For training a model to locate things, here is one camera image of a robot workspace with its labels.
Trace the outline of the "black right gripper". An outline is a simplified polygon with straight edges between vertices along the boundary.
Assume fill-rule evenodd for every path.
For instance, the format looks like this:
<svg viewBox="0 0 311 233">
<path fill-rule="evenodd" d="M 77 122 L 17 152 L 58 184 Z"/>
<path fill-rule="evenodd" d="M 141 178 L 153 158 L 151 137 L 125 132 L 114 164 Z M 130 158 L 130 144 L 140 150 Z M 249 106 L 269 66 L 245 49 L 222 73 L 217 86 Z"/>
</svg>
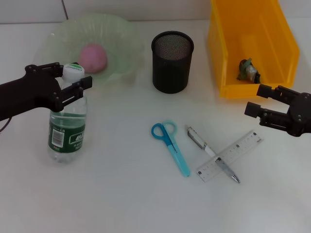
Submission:
<svg viewBox="0 0 311 233">
<path fill-rule="evenodd" d="M 304 133 L 311 133 L 311 95 L 298 93 L 283 86 L 272 89 L 260 84 L 257 95 L 272 98 L 289 105 L 288 114 L 261 108 L 260 105 L 248 102 L 244 114 L 258 118 L 261 126 L 287 131 L 291 136 L 300 137 Z"/>
</svg>

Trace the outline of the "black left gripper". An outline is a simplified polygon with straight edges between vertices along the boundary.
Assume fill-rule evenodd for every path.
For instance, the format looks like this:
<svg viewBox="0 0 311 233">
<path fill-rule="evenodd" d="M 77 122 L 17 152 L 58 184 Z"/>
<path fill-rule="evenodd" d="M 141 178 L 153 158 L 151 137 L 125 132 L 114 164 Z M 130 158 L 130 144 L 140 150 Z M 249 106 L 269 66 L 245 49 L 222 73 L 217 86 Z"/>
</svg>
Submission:
<svg viewBox="0 0 311 233">
<path fill-rule="evenodd" d="M 0 85 L 0 119 L 5 120 L 35 108 L 61 111 L 86 111 L 85 90 L 93 86 L 93 78 L 87 76 L 70 80 L 63 76 L 63 65 L 58 62 L 44 65 L 28 65 L 25 75 Z M 62 77 L 60 88 L 56 78 Z"/>
</svg>

